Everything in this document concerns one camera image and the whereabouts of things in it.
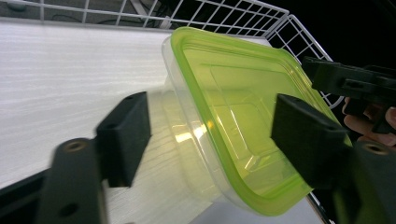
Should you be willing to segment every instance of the transparent container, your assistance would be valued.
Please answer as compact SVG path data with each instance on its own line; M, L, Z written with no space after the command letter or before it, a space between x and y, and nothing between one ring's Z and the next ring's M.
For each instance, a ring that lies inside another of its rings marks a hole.
M270 137L276 94L336 118L288 52L183 27L163 58L163 108L194 192L277 216L312 190Z

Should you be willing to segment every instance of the white wire shelf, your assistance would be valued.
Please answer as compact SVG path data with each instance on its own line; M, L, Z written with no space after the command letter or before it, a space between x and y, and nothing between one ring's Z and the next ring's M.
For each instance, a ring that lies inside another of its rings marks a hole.
M0 16L162 30L191 26L266 38L298 62L304 56L332 60L295 16L258 0L0 0ZM343 101L321 94L331 109Z

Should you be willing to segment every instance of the black bracket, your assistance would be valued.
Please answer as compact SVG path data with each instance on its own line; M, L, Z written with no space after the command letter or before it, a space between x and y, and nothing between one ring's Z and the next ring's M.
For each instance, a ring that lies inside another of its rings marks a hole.
M378 66L360 68L310 57L303 59L302 68L313 79L313 89L350 97L345 108L349 115L363 117L369 103L383 105L373 132L396 133L385 120L386 111L396 106L396 70Z
M60 144L51 167L0 191L0 223L107 223L102 181L131 187L149 139L148 99L123 99L94 139Z
M272 136L314 189L332 191L340 223L396 223L396 152L345 144L347 131L298 98L276 98Z

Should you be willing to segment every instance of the white tabletop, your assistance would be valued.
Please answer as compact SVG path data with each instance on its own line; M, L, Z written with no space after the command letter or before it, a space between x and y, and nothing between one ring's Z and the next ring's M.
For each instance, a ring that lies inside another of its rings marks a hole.
M232 216L320 223L306 200L281 217L260 217L193 196L161 106L167 76L161 45L169 35L0 18L0 189L48 168L59 144L93 138L122 98L147 91L153 135L133 187L106 191L111 223L232 223Z

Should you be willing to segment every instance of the green lid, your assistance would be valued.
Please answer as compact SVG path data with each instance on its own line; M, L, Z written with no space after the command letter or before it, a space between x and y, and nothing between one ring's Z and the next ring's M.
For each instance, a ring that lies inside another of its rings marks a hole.
M336 120L332 111L283 49L187 27L173 32L171 45L233 190L260 214L286 212L311 188L270 138L276 94Z

